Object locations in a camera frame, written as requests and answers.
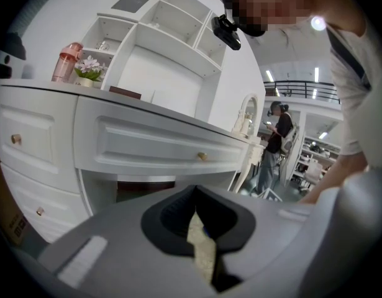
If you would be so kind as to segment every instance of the gray pants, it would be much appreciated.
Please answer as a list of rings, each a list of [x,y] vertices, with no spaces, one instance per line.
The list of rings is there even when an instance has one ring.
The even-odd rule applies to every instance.
[[[273,170],[279,160],[280,153],[270,153],[265,152],[263,162],[261,164],[260,179],[258,180],[257,187],[255,187],[255,192],[261,194],[268,187],[271,187],[273,180]]]

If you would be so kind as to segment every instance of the cardboard box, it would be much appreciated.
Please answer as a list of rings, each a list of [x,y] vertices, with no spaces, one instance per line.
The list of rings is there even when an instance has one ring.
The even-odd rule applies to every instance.
[[[15,245],[20,245],[28,222],[12,197],[0,168],[0,229]]]

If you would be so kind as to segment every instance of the gray robotic device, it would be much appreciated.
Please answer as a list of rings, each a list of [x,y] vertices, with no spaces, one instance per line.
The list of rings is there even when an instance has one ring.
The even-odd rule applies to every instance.
[[[212,283],[186,242],[201,218],[217,254]],[[382,169],[349,178],[316,205],[176,187],[91,217],[40,255],[17,257],[56,297],[322,297],[382,236]]]

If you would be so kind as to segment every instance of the drawer knob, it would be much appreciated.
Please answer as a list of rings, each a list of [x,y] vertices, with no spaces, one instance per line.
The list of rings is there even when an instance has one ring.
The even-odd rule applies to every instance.
[[[199,157],[200,159],[202,159],[203,161],[206,161],[206,160],[207,160],[207,153],[199,152],[199,153],[198,153],[198,157]]]
[[[37,215],[39,215],[39,216],[42,216],[43,212],[44,212],[44,210],[43,210],[41,207],[39,207],[39,208],[36,210],[36,213],[37,213]]]
[[[11,142],[13,144],[16,144],[17,142],[21,142],[21,135],[12,135],[11,136]]]

